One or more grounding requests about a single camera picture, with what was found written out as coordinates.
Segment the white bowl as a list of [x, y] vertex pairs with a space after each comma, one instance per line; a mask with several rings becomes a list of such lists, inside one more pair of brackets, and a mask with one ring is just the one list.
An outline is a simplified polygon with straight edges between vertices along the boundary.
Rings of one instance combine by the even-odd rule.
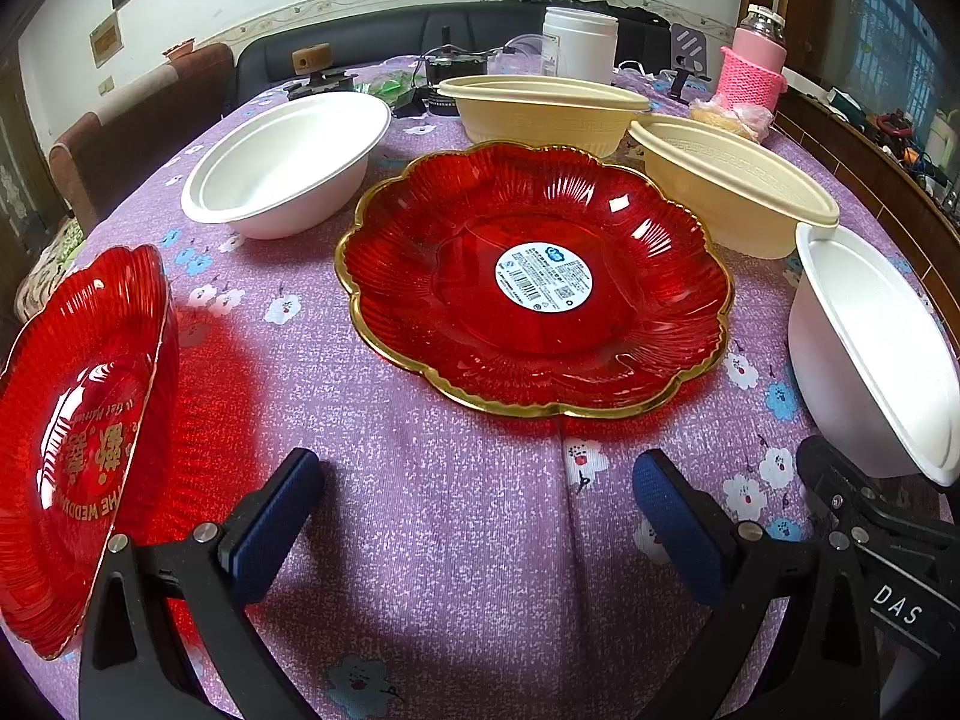
[[391, 122], [386, 103], [356, 91], [280, 104], [205, 153], [185, 179], [182, 211], [261, 241], [308, 231], [355, 196]]
[[921, 298], [846, 227], [800, 223], [796, 250], [789, 356], [820, 434], [871, 478], [957, 483], [957, 364]]

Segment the red wedding text plate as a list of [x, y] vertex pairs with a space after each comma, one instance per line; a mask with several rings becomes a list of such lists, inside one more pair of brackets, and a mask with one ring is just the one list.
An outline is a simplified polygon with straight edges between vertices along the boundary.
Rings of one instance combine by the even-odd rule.
[[2, 621], [37, 656], [71, 647], [133, 470], [167, 450], [179, 345], [153, 245], [62, 281], [2, 371]]

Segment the red plate with sticker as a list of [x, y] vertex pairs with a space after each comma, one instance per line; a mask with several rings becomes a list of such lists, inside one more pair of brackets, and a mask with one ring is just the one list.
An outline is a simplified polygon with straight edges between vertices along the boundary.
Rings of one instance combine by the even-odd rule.
[[631, 418], [729, 341], [734, 282], [703, 223], [571, 146], [421, 156], [364, 193], [335, 270], [376, 353], [490, 415]]

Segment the beige bowl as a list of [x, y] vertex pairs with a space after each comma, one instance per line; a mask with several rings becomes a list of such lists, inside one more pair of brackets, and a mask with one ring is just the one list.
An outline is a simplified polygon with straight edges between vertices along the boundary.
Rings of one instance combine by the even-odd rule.
[[716, 244], [755, 259], [794, 250], [800, 223], [838, 224], [836, 200], [811, 176], [765, 146], [672, 115], [630, 125], [644, 172], [670, 200], [700, 218]]
[[455, 102], [472, 143], [573, 146], [597, 158], [615, 153], [651, 107], [635, 91], [558, 76], [459, 76], [438, 91]]

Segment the purple floral tablecloth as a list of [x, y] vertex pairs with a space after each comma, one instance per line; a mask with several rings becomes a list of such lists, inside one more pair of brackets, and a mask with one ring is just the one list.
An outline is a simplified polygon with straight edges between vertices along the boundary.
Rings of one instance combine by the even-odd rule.
[[814, 432], [788, 355], [797, 257], [727, 254], [727, 355], [620, 421], [467, 410], [359, 338], [334, 270], [342, 211], [251, 241], [182, 213], [190, 169], [283, 103], [270, 89], [174, 154], [99, 224], [163, 255], [181, 340], [172, 465], [148, 543], [221, 520], [295, 447], [331, 483], [252, 621], [327, 718], [630, 718], [706, 613], [630, 489], [665, 450], [729, 514], [811, 531], [794, 454]]

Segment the patterned cushion stool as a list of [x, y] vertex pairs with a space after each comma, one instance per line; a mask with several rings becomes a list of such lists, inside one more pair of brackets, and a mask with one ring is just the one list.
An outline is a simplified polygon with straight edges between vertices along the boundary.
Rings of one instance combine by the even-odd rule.
[[85, 233], [75, 216], [65, 218], [52, 242], [16, 288], [13, 309], [21, 323], [26, 323], [44, 309], [55, 288], [75, 265], [84, 243]]

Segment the bagged pastry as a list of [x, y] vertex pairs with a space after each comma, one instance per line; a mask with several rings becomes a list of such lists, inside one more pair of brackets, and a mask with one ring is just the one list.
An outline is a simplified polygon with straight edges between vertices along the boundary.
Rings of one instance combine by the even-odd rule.
[[715, 94], [706, 101], [692, 101], [690, 117], [750, 142], [761, 143], [770, 133], [775, 114], [752, 103], [729, 103], [722, 94]]

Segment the pink sleeved bottle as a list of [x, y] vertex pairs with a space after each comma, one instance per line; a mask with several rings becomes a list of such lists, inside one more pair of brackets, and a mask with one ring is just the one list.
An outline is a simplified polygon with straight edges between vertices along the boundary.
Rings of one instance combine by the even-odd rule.
[[723, 47], [716, 98], [726, 109], [750, 104], [775, 112], [779, 96], [788, 87], [782, 75], [786, 64], [786, 20], [763, 5], [750, 4], [729, 47]]

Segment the black phone stand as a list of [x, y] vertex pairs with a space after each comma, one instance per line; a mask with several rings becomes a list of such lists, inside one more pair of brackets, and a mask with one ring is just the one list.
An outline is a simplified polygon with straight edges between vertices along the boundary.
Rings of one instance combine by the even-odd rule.
[[686, 85], [693, 80], [693, 91], [706, 91], [711, 82], [708, 73], [708, 43], [699, 29], [683, 23], [670, 25], [670, 70], [674, 80], [670, 83], [669, 96], [679, 103], [685, 99]]

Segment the white plastic jar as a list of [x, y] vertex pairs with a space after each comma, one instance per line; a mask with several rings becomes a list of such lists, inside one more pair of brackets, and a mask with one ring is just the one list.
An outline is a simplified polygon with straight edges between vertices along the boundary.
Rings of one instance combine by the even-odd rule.
[[556, 75], [610, 85], [619, 43], [615, 16], [576, 8], [548, 7], [545, 36], [555, 39]]

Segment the black leather sofa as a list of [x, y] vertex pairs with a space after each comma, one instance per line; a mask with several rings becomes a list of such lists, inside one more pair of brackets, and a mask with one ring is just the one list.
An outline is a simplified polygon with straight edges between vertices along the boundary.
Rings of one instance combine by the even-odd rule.
[[[573, 10], [610, 15], [619, 20], [615, 59], [636, 60], [652, 73], [669, 68], [670, 23], [638, 7], [612, 7], [605, 2], [569, 4]], [[295, 76], [291, 54], [314, 44], [329, 44], [334, 65], [359, 67], [396, 55], [418, 55], [441, 44], [448, 32], [462, 49], [501, 46], [511, 37], [539, 32], [544, 26], [544, 4], [534, 2], [466, 2], [393, 8], [348, 16], [277, 32], [249, 44], [236, 64], [236, 101], [249, 101], [268, 88]]]

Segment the green wrapped item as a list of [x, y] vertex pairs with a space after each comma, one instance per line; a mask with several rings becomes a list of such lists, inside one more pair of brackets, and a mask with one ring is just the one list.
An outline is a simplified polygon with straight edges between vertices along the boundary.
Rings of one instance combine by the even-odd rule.
[[368, 80], [356, 75], [353, 88], [359, 93], [374, 96], [391, 109], [404, 109], [416, 103], [418, 75], [408, 70], [391, 70], [378, 73]]

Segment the small wall plaque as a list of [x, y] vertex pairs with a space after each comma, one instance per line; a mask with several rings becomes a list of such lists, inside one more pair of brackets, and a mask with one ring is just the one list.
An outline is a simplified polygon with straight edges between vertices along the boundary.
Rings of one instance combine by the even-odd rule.
[[91, 47], [91, 57], [93, 57], [96, 67], [102, 67], [114, 55], [121, 52], [124, 48], [124, 41], [122, 41], [122, 31], [117, 11], [113, 11], [109, 16], [106, 16], [89, 33], [89, 47]]

